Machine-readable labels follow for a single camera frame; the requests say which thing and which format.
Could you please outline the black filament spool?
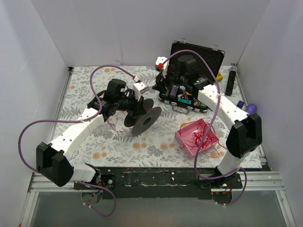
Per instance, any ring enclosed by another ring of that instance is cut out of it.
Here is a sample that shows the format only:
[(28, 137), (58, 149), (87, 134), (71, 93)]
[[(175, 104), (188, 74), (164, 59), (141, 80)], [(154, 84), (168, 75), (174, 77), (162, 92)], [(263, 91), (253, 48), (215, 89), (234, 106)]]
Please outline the black filament spool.
[(146, 111), (143, 115), (132, 117), (127, 114), (124, 119), (125, 127), (132, 127), (132, 135), (139, 136), (148, 130), (159, 118), (162, 108), (159, 106), (153, 107), (154, 100), (151, 98), (143, 100), (143, 109)]

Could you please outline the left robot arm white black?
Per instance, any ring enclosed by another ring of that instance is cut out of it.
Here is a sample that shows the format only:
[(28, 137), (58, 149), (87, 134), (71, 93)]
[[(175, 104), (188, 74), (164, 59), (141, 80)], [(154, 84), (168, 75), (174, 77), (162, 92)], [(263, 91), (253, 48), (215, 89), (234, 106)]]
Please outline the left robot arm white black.
[(138, 81), (132, 88), (120, 79), (109, 81), (106, 90), (90, 101), (83, 113), (56, 139), (48, 144), (41, 142), (36, 148), (36, 169), (55, 185), (62, 187), (69, 181), (84, 181), (90, 189), (100, 186), (97, 169), (90, 164), (71, 164), (70, 159), (79, 145), (116, 111), (127, 111), (137, 120), (147, 111), (142, 94), (149, 89), (145, 82)]

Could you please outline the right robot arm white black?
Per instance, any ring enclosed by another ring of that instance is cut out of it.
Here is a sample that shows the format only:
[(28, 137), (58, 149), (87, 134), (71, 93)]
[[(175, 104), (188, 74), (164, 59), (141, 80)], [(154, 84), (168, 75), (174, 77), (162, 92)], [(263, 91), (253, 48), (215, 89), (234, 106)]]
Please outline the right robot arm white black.
[(203, 62), (215, 81), (215, 85), (207, 85), (198, 91), (197, 99), (205, 103), (210, 108), (215, 108), (212, 120), (205, 131), (207, 134), (218, 116), (230, 130), (226, 140), (227, 152), (220, 164), (216, 167), (216, 175), (213, 177), (199, 174), (196, 162), (199, 151), (203, 145), (205, 137), (202, 138), (194, 160), (194, 170), (199, 178), (214, 181), (220, 188), (227, 187), (231, 181), (231, 175), (240, 170), (240, 164), (245, 157), (262, 143), (262, 123), (257, 114), (248, 115), (245, 111), (235, 106), (225, 95), (221, 94), (220, 86), (206, 61), (196, 52), (188, 50), (197, 55)]

